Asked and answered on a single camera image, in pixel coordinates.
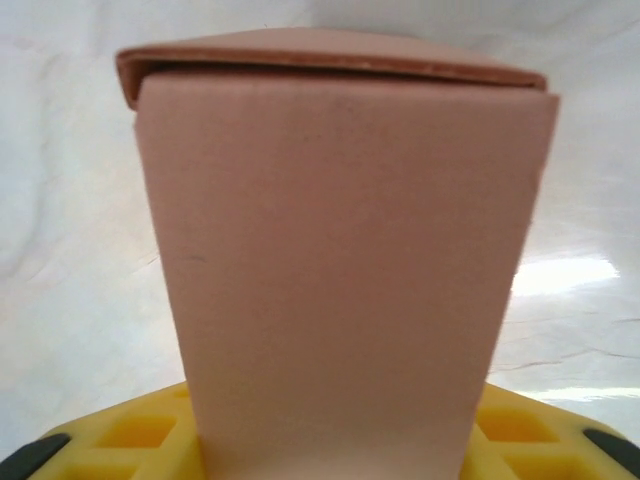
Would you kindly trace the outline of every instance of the box lid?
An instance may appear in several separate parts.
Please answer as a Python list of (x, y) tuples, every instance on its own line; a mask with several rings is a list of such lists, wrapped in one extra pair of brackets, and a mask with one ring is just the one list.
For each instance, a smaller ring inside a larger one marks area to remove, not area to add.
[(544, 76), (417, 38), (346, 30), (273, 28), (122, 50), (116, 65), (129, 107), (144, 77), (190, 65), (253, 65), (396, 74), (546, 90)]

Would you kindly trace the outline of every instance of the cardboard box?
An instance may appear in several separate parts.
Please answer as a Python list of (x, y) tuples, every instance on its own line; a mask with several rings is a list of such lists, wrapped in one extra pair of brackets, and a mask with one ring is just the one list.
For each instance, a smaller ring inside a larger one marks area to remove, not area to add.
[(123, 51), (210, 478), (456, 478), (558, 100), (417, 39)]

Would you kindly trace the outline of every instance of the black rubber part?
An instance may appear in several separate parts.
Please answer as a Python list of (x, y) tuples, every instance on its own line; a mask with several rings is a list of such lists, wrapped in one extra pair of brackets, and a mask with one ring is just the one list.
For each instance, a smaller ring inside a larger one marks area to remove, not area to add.
[(57, 433), (19, 448), (0, 463), (0, 479), (27, 480), (70, 440), (66, 433)]
[(640, 448), (629, 440), (596, 428), (587, 428), (582, 433), (631, 475), (640, 479)]

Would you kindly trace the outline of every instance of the cardboard edge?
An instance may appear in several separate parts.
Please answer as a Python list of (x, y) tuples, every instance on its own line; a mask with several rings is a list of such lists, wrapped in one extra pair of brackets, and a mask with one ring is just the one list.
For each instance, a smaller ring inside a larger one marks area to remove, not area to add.
[(116, 56), (116, 68), (127, 105), (135, 110), (147, 75), (182, 65), (265, 66), (301, 70), (325, 69), (369, 74), (392, 74), (425, 79), (532, 88), (546, 91), (546, 78), (536, 72), (495, 64), (474, 65), (442, 60), (408, 59), (375, 54), (336, 55), (322, 52), (285, 52), (260, 48), (193, 45), (190, 42), (148, 45), (124, 49)]

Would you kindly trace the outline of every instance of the white backdrop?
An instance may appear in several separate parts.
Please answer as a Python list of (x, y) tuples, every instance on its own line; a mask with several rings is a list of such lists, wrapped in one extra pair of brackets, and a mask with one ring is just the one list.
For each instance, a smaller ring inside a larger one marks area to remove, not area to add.
[(183, 379), (114, 51), (294, 25), (549, 75), (562, 115), (489, 379), (640, 441), (638, 0), (2, 0), (0, 457)]

